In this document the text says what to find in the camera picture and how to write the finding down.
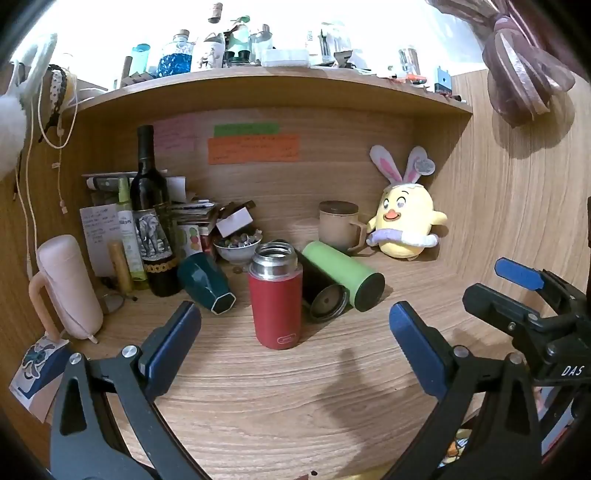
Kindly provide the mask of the red thermos cup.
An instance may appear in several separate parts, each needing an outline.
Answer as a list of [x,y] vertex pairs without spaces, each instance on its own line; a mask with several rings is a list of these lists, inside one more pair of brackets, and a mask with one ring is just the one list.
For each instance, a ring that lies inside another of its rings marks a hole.
[[259,244],[249,264],[249,294],[256,338],[264,347],[286,350],[301,338],[303,267],[286,241]]

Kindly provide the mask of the blue white tissue box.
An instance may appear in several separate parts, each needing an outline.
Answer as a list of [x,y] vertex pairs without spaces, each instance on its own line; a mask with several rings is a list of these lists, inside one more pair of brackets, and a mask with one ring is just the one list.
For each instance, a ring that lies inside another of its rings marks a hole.
[[37,420],[44,423],[71,355],[69,341],[43,336],[26,351],[9,390]]

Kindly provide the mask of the eyeglasses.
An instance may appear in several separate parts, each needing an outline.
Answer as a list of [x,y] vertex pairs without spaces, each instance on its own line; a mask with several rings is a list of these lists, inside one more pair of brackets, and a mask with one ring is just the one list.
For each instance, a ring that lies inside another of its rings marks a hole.
[[97,298],[104,315],[110,315],[117,312],[124,306],[126,301],[137,301],[136,296],[124,295],[112,290],[101,291],[97,294]]

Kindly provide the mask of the pink mug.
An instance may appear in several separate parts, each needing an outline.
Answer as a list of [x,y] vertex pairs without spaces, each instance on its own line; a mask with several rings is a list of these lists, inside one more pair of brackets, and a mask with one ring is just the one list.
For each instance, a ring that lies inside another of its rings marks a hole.
[[75,339],[98,343],[95,338],[103,324],[103,312],[89,278],[81,250],[74,236],[55,236],[36,251],[39,271],[29,282],[29,298],[46,336],[60,339],[41,297],[45,289],[65,331]]

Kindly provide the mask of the green thermos bottle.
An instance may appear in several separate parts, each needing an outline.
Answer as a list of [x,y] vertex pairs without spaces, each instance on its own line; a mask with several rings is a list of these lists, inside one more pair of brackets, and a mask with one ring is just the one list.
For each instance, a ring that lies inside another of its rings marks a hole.
[[349,292],[349,304],[360,312],[376,306],[384,293],[382,273],[321,241],[304,247],[303,255]]

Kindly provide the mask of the yellow wooden stick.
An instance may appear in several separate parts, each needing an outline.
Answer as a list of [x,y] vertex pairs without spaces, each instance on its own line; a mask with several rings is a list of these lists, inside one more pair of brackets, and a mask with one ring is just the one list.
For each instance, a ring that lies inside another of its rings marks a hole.
[[119,291],[124,296],[129,296],[133,292],[133,280],[127,265],[122,242],[120,240],[111,240],[107,244],[107,249]]

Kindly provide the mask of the beige lidded mug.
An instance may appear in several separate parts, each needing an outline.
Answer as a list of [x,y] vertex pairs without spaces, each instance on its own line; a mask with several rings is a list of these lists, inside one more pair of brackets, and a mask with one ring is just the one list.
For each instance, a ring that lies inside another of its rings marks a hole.
[[353,255],[366,246],[367,226],[359,220],[359,206],[329,200],[318,205],[318,239],[342,253]]

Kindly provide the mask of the white handwritten note paper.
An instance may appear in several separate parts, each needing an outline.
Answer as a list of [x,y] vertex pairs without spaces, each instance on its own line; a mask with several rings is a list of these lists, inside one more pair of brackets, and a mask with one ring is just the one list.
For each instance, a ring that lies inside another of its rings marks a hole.
[[96,277],[116,276],[108,244],[120,239],[116,204],[92,206],[79,210],[86,249]]

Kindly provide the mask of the dark wine bottle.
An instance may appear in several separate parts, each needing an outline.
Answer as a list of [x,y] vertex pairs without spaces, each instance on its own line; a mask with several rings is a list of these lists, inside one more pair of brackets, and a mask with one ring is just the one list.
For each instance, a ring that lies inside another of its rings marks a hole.
[[152,293],[168,297],[178,293],[182,285],[178,259],[169,239],[167,183],[155,165],[153,126],[140,126],[137,140],[138,166],[130,186],[130,199],[140,258]]

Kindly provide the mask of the blue pencil sharpener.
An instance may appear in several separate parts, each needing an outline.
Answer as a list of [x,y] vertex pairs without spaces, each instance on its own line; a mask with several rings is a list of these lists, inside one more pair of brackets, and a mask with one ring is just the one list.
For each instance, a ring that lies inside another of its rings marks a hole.
[[445,96],[453,95],[453,85],[451,76],[447,70],[442,69],[441,67],[438,67],[436,70],[436,81],[434,84],[434,91]]

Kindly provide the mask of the stack of books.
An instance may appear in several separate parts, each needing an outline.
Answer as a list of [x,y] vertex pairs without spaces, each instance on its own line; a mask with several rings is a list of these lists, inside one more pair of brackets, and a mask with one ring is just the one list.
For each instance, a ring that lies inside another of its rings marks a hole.
[[174,227],[188,226],[197,229],[198,234],[209,236],[215,228],[219,206],[211,200],[173,204],[169,214]]

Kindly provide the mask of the pink sticky note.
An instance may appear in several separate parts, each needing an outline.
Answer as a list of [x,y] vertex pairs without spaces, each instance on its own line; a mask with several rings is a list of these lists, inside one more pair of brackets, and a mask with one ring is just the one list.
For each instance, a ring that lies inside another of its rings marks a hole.
[[189,153],[194,150],[197,115],[188,113],[158,120],[153,124],[157,156]]

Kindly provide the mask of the green sticky note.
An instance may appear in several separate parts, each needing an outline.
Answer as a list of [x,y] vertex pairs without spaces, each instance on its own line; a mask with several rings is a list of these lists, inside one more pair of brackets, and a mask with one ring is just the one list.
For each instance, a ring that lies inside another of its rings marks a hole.
[[280,133],[280,124],[276,122],[247,122],[217,124],[213,129],[214,138],[276,135]]

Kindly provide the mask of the white plastic tray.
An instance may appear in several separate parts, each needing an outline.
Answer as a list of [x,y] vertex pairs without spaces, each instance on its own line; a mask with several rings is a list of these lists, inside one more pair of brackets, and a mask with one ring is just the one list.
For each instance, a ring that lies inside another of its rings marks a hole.
[[260,56],[260,65],[265,68],[311,66],[310,55],[304,49],[267,49]]

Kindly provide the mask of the blue liquid glass bottle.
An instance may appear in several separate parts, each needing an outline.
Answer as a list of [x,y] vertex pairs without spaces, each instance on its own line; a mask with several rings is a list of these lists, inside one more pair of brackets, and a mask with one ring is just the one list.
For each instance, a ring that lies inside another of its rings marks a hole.
[[180,29],[163,48],[156,68],[158,78],[189,73],[194,43],[189,41],[189,31]]

